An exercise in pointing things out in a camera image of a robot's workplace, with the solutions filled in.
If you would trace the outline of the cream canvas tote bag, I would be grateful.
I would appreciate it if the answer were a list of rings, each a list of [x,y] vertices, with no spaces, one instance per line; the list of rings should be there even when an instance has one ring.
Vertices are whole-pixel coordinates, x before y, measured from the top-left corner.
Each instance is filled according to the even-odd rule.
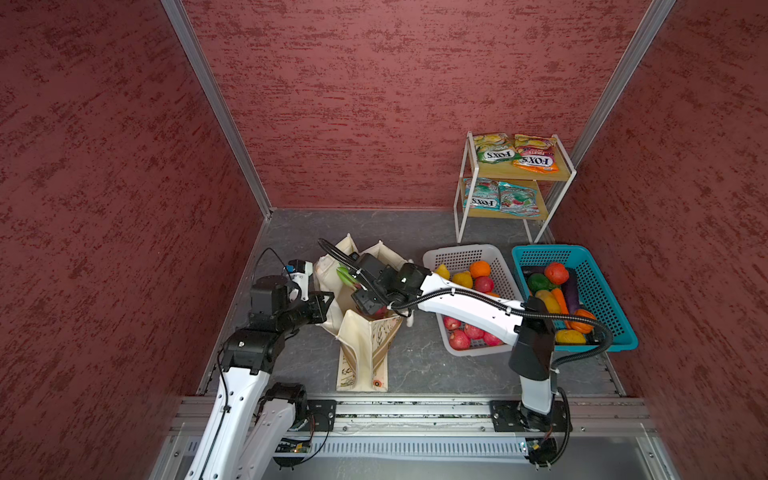
[[[359,250],[351,236],[337,244],[322,240],[320,245],[325,255],[313,265],[314,286],[335,295],[322,328],[340,343],[336,389],[340,392],[386,392],[389,388],[387,358],[390,347],[400,327],[411,327],[414,319],[411,315],[404,316],[391,310],[378,320],[359,314],[351,298],[352,289],[341,282],[336,268],[343,266],[350,272],[351,267],[338,259],[341,253],[352,259],[369,253],[396,270],[404,266],[406,260],[383,242]]]

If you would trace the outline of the pink dragon fruit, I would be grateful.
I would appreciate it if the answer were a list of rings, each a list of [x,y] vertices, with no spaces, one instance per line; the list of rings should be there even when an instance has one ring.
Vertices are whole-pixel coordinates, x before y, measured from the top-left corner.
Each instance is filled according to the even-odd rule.
[[[385,304],[371,290],[358,282],[346,267],[336,268],[336,274],[341,282],[352,289],[351,298],[359,314],[378,320],[388,312]]]

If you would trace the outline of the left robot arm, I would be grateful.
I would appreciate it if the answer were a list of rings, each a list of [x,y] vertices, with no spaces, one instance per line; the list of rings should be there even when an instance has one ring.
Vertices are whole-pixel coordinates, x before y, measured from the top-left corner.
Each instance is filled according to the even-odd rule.
[[[269,381],[287,337],[326,321],[334,294],[312,291],[311,277],[295,271],[252,285],[247,323],[217,360],[216,399],[187,479],[260,479],[288,430],[306,418],[304,387]]]

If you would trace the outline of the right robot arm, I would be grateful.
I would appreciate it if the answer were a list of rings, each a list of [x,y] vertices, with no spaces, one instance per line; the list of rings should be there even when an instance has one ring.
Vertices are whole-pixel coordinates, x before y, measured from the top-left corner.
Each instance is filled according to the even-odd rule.
[[[477,327],[509,345],[509,367],[522,388],[521,423],[531,431],[551,427],[555,332],[548,314],[463,287],[410,262],[396,269],[370,254],[354,254],[344,255],[340,263],[362,286],[353,300],[366,313],[383,307],[395,312],[418,308]]]

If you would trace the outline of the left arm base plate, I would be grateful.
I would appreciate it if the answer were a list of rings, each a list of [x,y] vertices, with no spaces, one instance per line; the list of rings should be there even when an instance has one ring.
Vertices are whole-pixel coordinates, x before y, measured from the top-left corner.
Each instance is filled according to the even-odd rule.
[[[334,429],[338,402],[328,399],[308,399],[295,409],[296,417],[289,432],[329,432]]]

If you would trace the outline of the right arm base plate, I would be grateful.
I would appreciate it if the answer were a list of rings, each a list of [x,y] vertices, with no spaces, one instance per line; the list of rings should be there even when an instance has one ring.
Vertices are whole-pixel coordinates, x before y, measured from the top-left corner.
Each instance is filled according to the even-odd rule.
[[[555,400],[549,414],[540,414],[526,409],[519,400],[492,400],[489,402],[490,418],[494,431],[565,433],[572,430],[566,420],[563,402]]]

